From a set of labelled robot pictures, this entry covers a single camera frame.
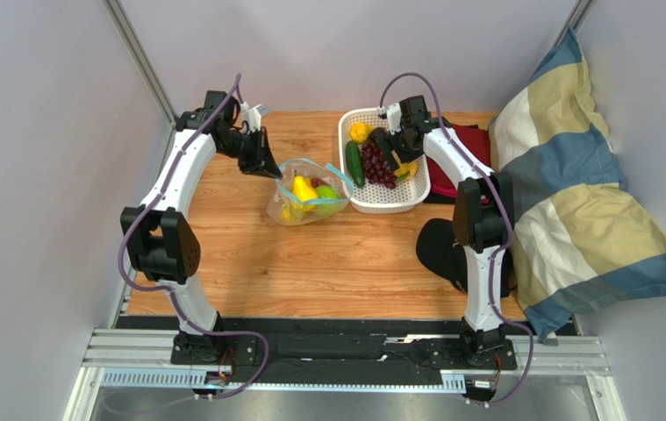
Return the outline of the peach fruit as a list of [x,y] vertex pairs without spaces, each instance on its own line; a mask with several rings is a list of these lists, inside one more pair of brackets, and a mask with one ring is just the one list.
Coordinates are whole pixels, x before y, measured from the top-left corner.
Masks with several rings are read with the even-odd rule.
[[406,163],[399,162],[398,168],[394,171],[396,183],[404,182],[411,179],[418,172],[419,164],[416,161]]

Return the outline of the clear zip top bag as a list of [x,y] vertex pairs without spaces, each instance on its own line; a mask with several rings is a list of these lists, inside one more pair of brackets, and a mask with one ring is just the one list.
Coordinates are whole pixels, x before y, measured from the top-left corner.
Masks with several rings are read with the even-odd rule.
[[324,166],[306,158],[280,165],[282,178],[266,206],[266,214],[283,226],[298,226],[343,211],[353,197],[355,185],[334,165]]

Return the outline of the yellow banana bunch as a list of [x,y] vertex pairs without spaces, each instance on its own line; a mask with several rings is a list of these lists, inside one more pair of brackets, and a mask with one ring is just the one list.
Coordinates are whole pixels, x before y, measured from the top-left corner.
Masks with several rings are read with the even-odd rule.
[[282,225],[296,225],[299,224],[304,217],[302,207],[295,203],[283,203],[279,210],[279,219]]

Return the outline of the green lime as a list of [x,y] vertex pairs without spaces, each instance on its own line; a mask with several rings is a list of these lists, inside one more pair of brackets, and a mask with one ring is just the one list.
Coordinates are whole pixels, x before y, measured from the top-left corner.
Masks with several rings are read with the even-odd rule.
[[330,199],[330,203],[319,204],[314,213],[321,218],[328,218],[340,209],[340,195],[337,190],[329,185],[319,185],[316,189],[320,199]]

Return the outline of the yellow lemon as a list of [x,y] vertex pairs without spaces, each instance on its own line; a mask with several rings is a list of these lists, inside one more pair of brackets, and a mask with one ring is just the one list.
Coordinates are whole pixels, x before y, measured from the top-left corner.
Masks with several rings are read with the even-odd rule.
[[369,135],[375,130],[376,128],[372,125],[367,125],[363,122],[357,122],[351,125],[348,134],[349,138],[357,143],[357,144],[364,144],[368,141]]

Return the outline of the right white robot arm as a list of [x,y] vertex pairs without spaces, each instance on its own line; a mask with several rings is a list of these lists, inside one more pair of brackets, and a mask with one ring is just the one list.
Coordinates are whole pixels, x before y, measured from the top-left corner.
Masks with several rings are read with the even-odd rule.
[[376,143],[390,165],[426,156],[455,185],[453,231],[466,256],[469,295],[461,339],[473,354],[500,348],[505,340],[501,266],[512,235],[511,178],[494,175],[444,118],[431,115],[422,96],[379,105],[376,114],[388,131]]

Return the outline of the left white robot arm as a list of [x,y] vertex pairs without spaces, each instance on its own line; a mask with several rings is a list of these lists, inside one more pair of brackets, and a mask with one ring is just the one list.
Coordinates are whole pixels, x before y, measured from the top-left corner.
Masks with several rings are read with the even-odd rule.
[[204,169],[218,154],[235,159],[244,175],[281,178],[261,123],[268,112],[235,91],[207,91],[202,107],[176,120],[174,145],[156,184],[139,206],[121,213],[119,257],[150,283],[139,285],[129,275],[125,282],[168,298],[180,320],[178,351],[225,351],[223,321],[197,277],[202,252],[188,214]]

